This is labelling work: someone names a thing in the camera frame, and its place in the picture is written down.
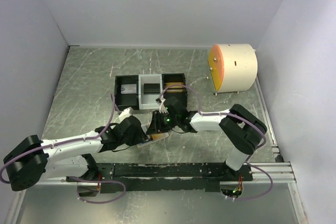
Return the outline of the tan leather card holder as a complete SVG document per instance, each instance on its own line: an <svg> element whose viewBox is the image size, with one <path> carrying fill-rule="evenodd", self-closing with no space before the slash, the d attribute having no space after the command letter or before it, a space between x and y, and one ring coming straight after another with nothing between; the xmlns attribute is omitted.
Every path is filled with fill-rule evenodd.
<svg viewBox="0 0 336 224"><path fill-rule="evenodd" d="M170 133L154 133L154 134L145 134L146 131L149 129L150 124L142 124L141 126L137 126L136 132L140 134L140 140L137 144L137 148L144 147L146 145L152 144L156 141L163 140L170 136Z"/></svg>

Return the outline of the three-compartment black white tray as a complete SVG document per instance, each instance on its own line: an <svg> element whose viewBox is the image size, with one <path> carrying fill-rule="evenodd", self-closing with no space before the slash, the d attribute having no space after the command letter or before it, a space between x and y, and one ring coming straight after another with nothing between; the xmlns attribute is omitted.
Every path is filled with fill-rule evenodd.
<svg viewBox="0 0 336 224"><path fill-rule="evenodd" d="M114 84L115 102L120 110L132 108L138 111L157 110L156 99L168 88L163 98L175 97L187 106L187 90L183 73L139 74L116 76Z"/></svg>

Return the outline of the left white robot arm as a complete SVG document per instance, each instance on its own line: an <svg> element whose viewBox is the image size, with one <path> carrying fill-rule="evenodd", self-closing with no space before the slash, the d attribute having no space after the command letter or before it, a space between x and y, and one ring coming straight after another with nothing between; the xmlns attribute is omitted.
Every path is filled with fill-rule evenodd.
<svg viewBox="0 0 336 224"><path fill-rule="evenodd" d="M40 140L32 135L4 158L1 172L6 172L8 178L1 178L1 182L9 184L13 191L21 191L56 177L94 181L99 178L94 154L114 152L121 145L134 146L149 139L135 116L58 140Z"/></svg>

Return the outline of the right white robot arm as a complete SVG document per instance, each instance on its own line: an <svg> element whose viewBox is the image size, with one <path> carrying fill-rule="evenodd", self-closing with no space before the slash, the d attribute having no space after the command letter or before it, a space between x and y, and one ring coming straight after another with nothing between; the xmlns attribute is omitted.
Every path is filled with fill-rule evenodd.
<svg viewBox="0 0 336 224"><path fill-rule="evenodd" d="M225 133L234 146L223 167L223 176L230 181L240 176L240 168L257 150L267 133L266 125L240 104L219 112L189 111L172 97L161 102L159 109L152 112L152 121L146 134L166 133L175 127L185 133Z"/></svg>

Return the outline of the black card in tray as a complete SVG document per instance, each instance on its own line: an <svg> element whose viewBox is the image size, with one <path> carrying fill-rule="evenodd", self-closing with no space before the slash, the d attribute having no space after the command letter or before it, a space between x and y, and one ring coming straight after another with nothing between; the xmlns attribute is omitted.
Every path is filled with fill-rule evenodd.
<svg viewBox="0 0 336 224"><path fill-rule="evenodd" d="M159 83L145 83L143 86L144 94L160 94L161 85Z"/></svg>

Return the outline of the gold card in tray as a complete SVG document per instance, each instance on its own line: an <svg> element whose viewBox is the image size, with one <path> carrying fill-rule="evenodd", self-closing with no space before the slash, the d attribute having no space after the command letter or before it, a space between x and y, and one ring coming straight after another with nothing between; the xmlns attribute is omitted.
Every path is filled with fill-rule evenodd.
<svg viewBox="0 0 336 224"><path fill-rule="evenodd" d="M167 82L165 83L166 93L180 93L184 91L182 82Z"/></svg>

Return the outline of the silver card in tray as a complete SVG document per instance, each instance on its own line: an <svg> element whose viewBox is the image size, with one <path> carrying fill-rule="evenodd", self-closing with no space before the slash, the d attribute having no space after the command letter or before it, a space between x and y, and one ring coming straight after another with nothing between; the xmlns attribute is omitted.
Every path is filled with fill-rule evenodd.
<svg viewBox="0 0 336 224"><path fill-rule="evenodd" d="M121 94L137 94L137 84L122 84L120 88Z"/></svg>

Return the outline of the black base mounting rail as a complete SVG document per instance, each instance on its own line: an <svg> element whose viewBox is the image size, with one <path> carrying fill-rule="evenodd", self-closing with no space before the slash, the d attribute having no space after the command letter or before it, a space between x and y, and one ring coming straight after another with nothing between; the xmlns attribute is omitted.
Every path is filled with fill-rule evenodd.
<svg viewBox="0 0 336 224"><path fill-rule="evenodd" d="M252 181L251 168L233 171L225 163L98 163L95 179L115 180L127 191L204 190L219 192L220 184L237 185L240 178Z"/></svg>

